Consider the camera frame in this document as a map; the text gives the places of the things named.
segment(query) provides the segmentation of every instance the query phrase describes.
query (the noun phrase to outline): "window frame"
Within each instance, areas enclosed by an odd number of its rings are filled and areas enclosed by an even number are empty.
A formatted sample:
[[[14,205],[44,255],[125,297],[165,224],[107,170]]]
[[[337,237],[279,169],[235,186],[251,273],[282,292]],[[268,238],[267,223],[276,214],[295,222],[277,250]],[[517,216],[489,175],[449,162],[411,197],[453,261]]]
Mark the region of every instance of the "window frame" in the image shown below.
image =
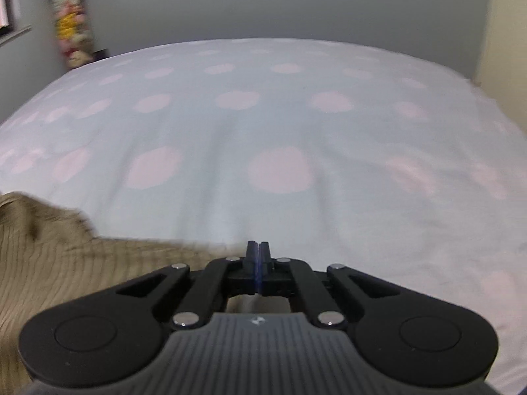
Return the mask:
[[[11,34],[15,30],[15,16],[13,14],[13,0],[4,0],[0,2],[5,7],[7,13],[7,26],[0,27],[0,37],[3,37],[7,34]]]

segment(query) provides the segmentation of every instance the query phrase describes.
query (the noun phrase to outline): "gray wall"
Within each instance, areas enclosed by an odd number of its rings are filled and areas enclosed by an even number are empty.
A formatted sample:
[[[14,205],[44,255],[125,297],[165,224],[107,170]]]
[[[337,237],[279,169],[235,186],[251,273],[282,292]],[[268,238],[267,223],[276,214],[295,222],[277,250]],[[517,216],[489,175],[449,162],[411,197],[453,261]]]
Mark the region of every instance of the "gray wall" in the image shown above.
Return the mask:
[[[111,54],[210,38],[299,37],[404,52],[471,77],[488,0],[88,0]]]
[[[19,25],[32,30],[0,46],[0,121],[65,73],[49,0],[19,2]]]

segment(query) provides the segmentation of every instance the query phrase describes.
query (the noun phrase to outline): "bed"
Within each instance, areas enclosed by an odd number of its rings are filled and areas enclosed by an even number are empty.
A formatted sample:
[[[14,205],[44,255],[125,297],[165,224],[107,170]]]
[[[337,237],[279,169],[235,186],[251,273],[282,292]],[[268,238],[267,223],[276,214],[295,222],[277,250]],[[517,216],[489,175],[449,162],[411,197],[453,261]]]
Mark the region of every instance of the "bed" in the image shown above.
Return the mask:
[[[342,262],[483,314],[527,384],[527,143],[470,81],[353,44],[195,41],[74,70],[0,127],[0,188],[103,236]]]

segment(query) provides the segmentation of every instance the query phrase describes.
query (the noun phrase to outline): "silver screw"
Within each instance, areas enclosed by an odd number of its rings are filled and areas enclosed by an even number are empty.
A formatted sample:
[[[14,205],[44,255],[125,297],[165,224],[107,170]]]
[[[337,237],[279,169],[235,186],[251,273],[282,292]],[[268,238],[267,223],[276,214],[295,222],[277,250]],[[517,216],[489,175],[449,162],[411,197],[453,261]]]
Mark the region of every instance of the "silver screw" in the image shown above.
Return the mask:
[[[328,327],[342,324],[344,322],[344,319],[345,318],[342,313],[335,312],[333,310],[322,312],[320,315],[318,315],[318,320]]]
[[[178,327],[189,327],[193,326],[199,321],[199,316],[194,312],[181,312],[177,313],[172,317],[172,321]]]

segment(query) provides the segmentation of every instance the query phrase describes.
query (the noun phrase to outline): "brown cloth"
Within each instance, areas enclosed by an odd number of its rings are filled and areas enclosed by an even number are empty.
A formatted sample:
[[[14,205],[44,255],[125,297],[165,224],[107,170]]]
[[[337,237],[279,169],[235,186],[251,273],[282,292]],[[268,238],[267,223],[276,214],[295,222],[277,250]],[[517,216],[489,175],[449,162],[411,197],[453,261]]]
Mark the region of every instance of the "brown cloth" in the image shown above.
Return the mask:
[[[196,270],[232,252],[221,246],[104,239],[77,211],[20,193],[0,195],[0,394],[12,395],[30,382],[17,339],[35,314],[171,263]]]

